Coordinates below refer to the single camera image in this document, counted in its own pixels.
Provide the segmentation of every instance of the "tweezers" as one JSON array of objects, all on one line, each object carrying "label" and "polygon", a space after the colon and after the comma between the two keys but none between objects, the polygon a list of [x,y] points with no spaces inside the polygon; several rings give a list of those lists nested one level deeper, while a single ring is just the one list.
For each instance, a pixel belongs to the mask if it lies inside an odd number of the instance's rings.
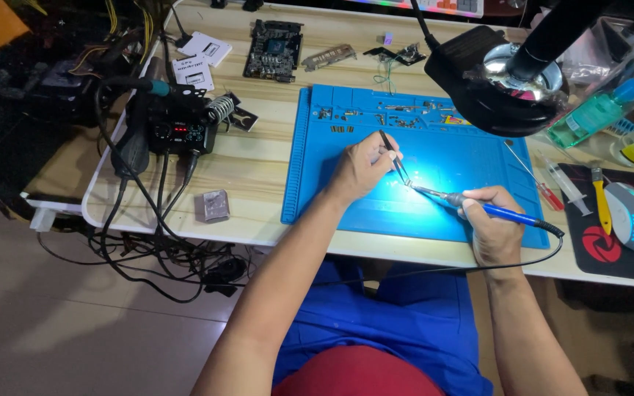
[{"label": "tweezers", "polygon": [[[388,149],[389,151],[390,150],[395,151],[393,149],[393,145],[390,143],[390,140],[388,140],[388,137],[385,135],[385,132],[383,132],[383,130],[379,130],[379,132],[380,132],[380,136],[383,138],[383,144],[385,144],[385,148]],[[412,180],[410,180],[410,176],[408,176],[407,170],[405,170],[405,167],[403,166],[403,163],[400,161],[400,158],[396,156],[395,159],[393,160],[393,163],[395,164],[395,170],[398,171],[398,175],[400,175],[400,178],[402,179],[403,184],[410,187],[410,185],[412,184]]]}]

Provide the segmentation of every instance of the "computer mouse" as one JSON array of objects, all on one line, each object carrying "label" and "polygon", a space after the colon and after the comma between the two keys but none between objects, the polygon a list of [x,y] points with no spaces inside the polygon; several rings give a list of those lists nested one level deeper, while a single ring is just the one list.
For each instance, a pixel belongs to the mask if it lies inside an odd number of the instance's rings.
[{"label": "computer mouse", "polygon": [[616,237],[623,245],[634,250],[634,187],[625,183],[610,183],[604,191]]}]

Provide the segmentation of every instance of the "person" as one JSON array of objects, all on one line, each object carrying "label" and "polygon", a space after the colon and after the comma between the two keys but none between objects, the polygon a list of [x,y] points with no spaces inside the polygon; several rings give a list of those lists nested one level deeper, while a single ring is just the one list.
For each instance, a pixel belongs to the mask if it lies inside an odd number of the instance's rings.
[{"label": "person", "polygon": [[[394,264],[375,298],[356,265],[324,261],[349,204],[394,169],[376,132],[347,147],[329,184],[247,284],[193,395],[491,395],[478,371],[478,335],[465,275]],[[491,219],[474,199],[516,212],[503,187],[463,192],[478,265],[521,260],[524,226]],[[508,396],[586,395],[517,268],[483,271],[498,370]]]}]

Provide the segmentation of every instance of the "blue silicone mat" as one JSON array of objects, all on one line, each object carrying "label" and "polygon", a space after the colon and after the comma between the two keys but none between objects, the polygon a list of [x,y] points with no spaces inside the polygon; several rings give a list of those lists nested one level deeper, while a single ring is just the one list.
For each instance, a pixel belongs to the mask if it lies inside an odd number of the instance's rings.
[{"label": "blue silicone mat", "polygon": [[[386,106],[416,107],[399,111]],[[344,147],[379,129],[397,140],[403,166],[415,184],[446,193],[500,184],[527,214],[541,219],[535,182],[505,147],[505,139],[471,125],[453,124],[462,120],[447,110],[452,107],[448,98],[434,96],[330,85],[302,88],[280,221],[293,224],[329,181]],[[512,140],[516,154],[529,167],[525,140]],[[338,229],[471,240],[468,221],[460,219],[453,208],[404,186],[397,172],[388,173],[371,193],[354,202]],[[550,241],[544,230],[527,227],[523,246],[548,248]]]}]

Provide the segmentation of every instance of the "tile floor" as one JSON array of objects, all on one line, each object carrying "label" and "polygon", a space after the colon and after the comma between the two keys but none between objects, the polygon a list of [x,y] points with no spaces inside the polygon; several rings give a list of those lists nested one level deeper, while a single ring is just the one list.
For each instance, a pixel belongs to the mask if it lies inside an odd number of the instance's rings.
[{"label": "tile floor", "polygon": [[[81,237],[43,237],[65,257],[99,260]],[[155,264],[141,258],[130,265]],[[634,314],[574,310],[559,300],[551,280],[531,283],[582,377],[634,381]],[[481,275],[471,274],[469,285],[480,370],[503,395]],[[179,298],[193,292],[177,284],[172,291]],[[238,295],[203,293],[190,304],[172,303],[106,265],[49,256],[28,225],[0,214],[0,395],[187,395]]]}]

